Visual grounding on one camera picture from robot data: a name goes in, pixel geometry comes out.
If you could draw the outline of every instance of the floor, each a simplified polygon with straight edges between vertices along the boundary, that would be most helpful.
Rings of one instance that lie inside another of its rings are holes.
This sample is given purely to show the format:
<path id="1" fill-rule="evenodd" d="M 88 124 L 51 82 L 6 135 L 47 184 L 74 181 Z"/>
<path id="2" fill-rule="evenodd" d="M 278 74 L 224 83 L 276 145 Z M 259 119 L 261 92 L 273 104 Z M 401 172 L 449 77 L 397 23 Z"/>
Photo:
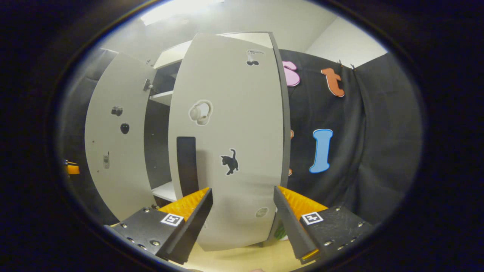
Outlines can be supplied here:
<path id="1" fill-rule="evenodd" d="M 264 247 L 242 247 L 223 251 L 205 252 L 195 243 L 192 252 L 182 267 L 202 272 L 288 272 L 313 262 L 301 265 L 292 251 L 289 241 L 267 242 Z"/>

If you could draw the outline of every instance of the orange object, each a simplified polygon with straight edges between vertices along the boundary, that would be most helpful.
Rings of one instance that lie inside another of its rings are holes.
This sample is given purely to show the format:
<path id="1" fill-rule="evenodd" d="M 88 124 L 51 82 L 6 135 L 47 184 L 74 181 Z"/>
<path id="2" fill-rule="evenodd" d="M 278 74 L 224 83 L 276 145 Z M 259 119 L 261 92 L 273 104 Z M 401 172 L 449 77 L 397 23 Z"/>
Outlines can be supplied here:
<path id="1" fill-rule="evenodd" d="M 69 162 L 68 160 L 65 160 L 65 168 L 67 170 L 68 175 L 76 175 L 79 174 L 79 166 L 77 166 L 77 163 Z"/>
<path id="2" fill-rule="evenodd" d="M 284 197 L 286 198 L 287 202 L 289 203 L 289 206 L 291 207 L 292 212 L 294 213 L 298 221 L 301 218 L 301 215 L 303 214 L 320 212 L 328 208 L 326 206 L 323 206 L 317 203 L 316 201 L 310 198 L 300 195 L 287 188 L 284 188 L 281 186 L 278 186 L 278 187 L 279 187 L 279 190 L 281 190 Z"/>
<path id="3" fill-rule="evenodd" d="M 291 129 L 291 139 L 294 137 L 294 131 Z M 292 169 L 289 168 L 289 176 L 292 175 Z"/>
<path id="4" fill-rule="evenodd" d="M 341 81 L 341 77 L 335 74 L 332 68 L 323 69 L 321 70 L 321 73 L 326 76 L 328 88 L 330 88 L 331 93 L 338 97 L 345 96 L 345 91 L 340 89 L 338 86 L 338 80 Z"/>
<path id="5" fill-rule="evenodd" d="M 175 202 L 163 206 L 158 210 L 161 212 L 183 216 L 186 222 L 208 190 L 209 189 L 207 187 L 205 189 L 196 191 L 192 194 L 184 196 L 182 199 L 178 199 Z"/>
<path id="6" fill-rule="evenodd" d="M 67 174 L 68 175 L 76 175 L 79 174 L 79 166 L 74 165 L 67 165 Z"/>
<path id="7" fill-rule="evenodd" d="M 316 255 L 318 252 L 319 252 L 319 249 L 315 249 L 315 250 L 311 251 L 310 253 L 306 254 L 305 256 L 303 256 L 301 259 L 307 260 L 307 259 L 311 258 L 312 256 Z"/>

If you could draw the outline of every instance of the round sticker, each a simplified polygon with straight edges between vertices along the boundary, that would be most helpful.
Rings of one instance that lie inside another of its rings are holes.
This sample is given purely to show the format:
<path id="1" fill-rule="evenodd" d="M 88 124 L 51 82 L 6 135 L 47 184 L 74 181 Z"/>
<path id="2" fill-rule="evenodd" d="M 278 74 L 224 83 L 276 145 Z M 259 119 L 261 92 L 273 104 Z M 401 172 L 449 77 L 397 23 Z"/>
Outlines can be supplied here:
<path id="1" fill-rule="evenodd" d="M 262 207 L 262 208 L 257 210 L 256 217 L 257 218 L 264 217 L 267 214 L 268 211 L 269 211 L 269 208 Z"/>

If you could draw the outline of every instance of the green object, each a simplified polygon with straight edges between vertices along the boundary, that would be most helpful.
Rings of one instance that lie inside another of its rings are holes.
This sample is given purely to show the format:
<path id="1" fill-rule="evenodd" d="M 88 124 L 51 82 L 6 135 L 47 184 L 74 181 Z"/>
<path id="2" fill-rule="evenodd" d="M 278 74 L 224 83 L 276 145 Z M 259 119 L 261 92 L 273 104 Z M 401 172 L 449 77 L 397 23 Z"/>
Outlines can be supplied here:
<path id="1" fill-rule="evenodd" d="M 279 226 L 275 230 L 274 237 L 278 240 L 284 238 L 286 236 L 286 230 L 284 229 L 284 225 L 282 225 L 282 222 L 279 221 Z"/>

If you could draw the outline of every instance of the ceiling light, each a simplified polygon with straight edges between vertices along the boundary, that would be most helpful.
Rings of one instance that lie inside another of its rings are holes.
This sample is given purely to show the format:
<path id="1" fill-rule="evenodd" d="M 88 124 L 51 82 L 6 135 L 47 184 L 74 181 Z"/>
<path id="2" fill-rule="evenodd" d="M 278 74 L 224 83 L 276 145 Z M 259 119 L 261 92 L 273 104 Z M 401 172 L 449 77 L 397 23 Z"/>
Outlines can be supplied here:
<path id="1" fill-rule="evenodd" d="M 147 26 L 168 19 L 173 15 L 191 13 L 208 5 L 221 2 L 224 2 L 224 0 L 172 0 L 146 12 L 141 16 L 141 20 Z"/>

